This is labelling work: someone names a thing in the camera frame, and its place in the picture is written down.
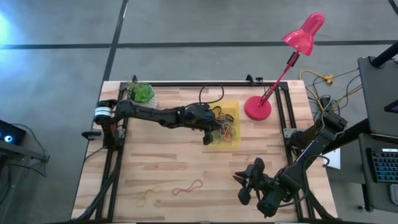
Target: white paper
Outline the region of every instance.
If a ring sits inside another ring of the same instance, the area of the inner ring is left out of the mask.
[[[341,169],[341,161],[340,161],[340,148],[335,149],[334,151],[328,152],[325,155],[326,158],[330,160],[328,167],[332,167],[335,169]]]

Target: lamp base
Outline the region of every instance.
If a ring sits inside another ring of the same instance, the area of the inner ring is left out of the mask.
[[[262,106],[259,106],[261,102],[261,96],[252,96],[246,100],[244,104],[244,112],[246,115],[256,121],[262,121],[268,118],[271,114],[271,104],[269,101],[265,101]]]

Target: lamp shade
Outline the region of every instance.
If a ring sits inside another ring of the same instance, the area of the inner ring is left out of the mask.
[[[300,29],[286,34],[282,40],[299,52],[310,56],[313,49],[314,36],[324,21],[325,17],[323,14],[315,12],[307,18]]]

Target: white label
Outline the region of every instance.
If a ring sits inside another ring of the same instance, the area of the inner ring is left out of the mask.
[[[111,112],[111,108],[108,108],[107,106],[100,106],[99,108],[95,108],[95,112],[97,112],[97,111]]]
[[[101,106],[99,108],[95,108],[95,116],[98,116],[98,115],[105,115],[105,116],[112,117],[111,108],[108,108],[106,106]]]
[[[383,152],[398,152],[398,149],[383,149]]]

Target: red desk lamp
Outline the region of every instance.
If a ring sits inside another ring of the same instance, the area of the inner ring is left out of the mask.
[[[299,53],[301,52],[307,56],[311,55],[314,36],[323,25],[323,21],[325,21],[323,14],[315,12],[307,18],[300,29],[292,31],[284,36],[282,40],[296,49],[296,52],[290,56],[285,70],[265,96],[252,96],[246,101],[244,104],[244,112],[249,118],[261,121],[271,114],[271,104],[268,101],[269,97],[277,88],[286,72],[293,67],[294,63],[299,58]]]

